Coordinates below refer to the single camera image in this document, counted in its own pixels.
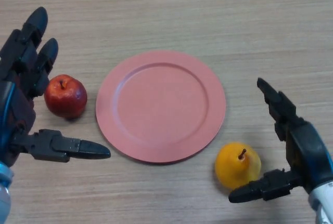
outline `apple stem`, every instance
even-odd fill
[[[62,84],[62,83],[63,83],[63,81],[62,81],[62,80],[60,80],[60,86],[61,86],[61,89],[63,89],[63,90],[64,90],[64,88],[65,88],[65,87],[63,86],[63,84]]]
[[[246,149],[243,149],[243,151],[241,152],[241,154],[238,156],[238,159],[242,160],[244,158],[245,152],[246,152]]]

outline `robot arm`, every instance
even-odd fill
[[[34,121],[33,99],[43,95],[48,75],[58,55],[58,43],[52,38],[37,48],[47,26],[47,12],[40,7],[14,30],[0,50],[0,223],[10,211],[10,169],[20,153],[37,160],[68,162],[78,159],[106,159],[110,151],[103,145],[63,137],[57,130],[42,129],[29,135]]]
[[[321,137],[311,123],[296,115],[296,106],[281,91],[276,92],[261,78],[257,86],[275,120],[277,136],[286,142],[290,171],[267,172],[262,179],[232,191],[229,201],[240,203],[260,198],[268,201],[302,186],[317,212],[317,223],[333,224],[333,162]]]

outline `wood grain surface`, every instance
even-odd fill
[[[222,145],[243,141],[262,158],[263,172],[288,168],[258,76],[281,89],[333,152],[333,0],[0,0],[0,43],[44,6],[59,55],[51,77],[65,73],[88,91],[87,110],[69,123],[36,99],[33,131],[107,144],[95,118],[101,82],[119,62],[152,49],[197,56],[218,75],[226,121],[193,158],[170,166],[112,158],[67,164],[21,155],[12,167],[8,223],[314,223],[303,189],[270,202],[231,204],[213,174]]]

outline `plate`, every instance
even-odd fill
[[[219,78],[203,62],[177,51],[126,59],[103,81],[96,117],[122,153],[149,163],[186,159],[207,146],[223,123]]]

